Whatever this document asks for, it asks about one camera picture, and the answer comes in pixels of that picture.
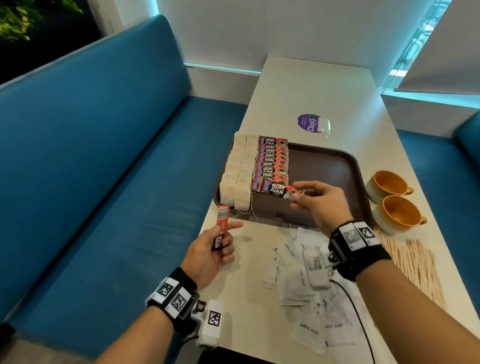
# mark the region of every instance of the table surface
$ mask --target table surface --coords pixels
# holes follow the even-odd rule
[[[328,138],[298,126],[297,118],[310,113],[330,120]],[[377,170],[401,175],[415,189],[407,198],[428,223],[396,237],[417,238],[434,253],[448,313],[480,337],[477,313],[369,70],[269,56],[240,132],[345,150],[357,158],[364,182]],[[212,202],[202,230],[215,223]],[[201,292],[203,300],[219,300],[226,311],[222,347],[273,363],[372,362],[365,341],[330,348],[320,357],[289,339],[292,309],[279,306],[277,292],[262,287],[272,249],[290,238],[288,228],[246,221],[232,234],[235,262]],[[369,314],[361,316],[377,363],[395,363]]]

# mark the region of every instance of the roller shade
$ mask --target roller shade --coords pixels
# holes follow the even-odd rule
[[[480,1],[453,0],[396,91],[480,94]]]
[[[185,62],[260,71],[267,55],[369,68],[377,84],[433,0],[158,0]]]

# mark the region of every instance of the right hand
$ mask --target right hand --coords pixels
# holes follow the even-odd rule
[[[310,211],[323,233],[330,237],[340,225],[353,220],[345,193],[340,187],[318,181],[294,182],[293,187],[300,190],[313,189],[319,196],[294,193],[291,203],[294,210]]]

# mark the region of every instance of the leaves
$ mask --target leaves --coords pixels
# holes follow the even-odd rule
[[[51,1],[83,14],[74,0]],[[42,15],[35,8],[35,0],[0,0],[0,37],[6,40],[30,40],[28,32],[42,20]]]

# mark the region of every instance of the brown tray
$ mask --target brown tray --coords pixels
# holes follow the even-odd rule
[[[372,228],[376,226],[360,168],[353,155],[341,150],[295,143],[288,144],[288,153],[289,184],[295,181],[322,181],[341,187],[347,196],[353,218],[365,221]],[[214,202],[217,206],[220,205],[219,185],[224,169],[225,166],[220,173],[214,195]],[[294,211],[290,208],[289,201],[269,194],[253,192],[252,210],[258,218],[280,220],[304,227],[317,227],[310,213]],[[238,213],[233,208],[230,211],[230,216]],[[253,216],[253,213],[239,215],[239,217],[245,216]]]

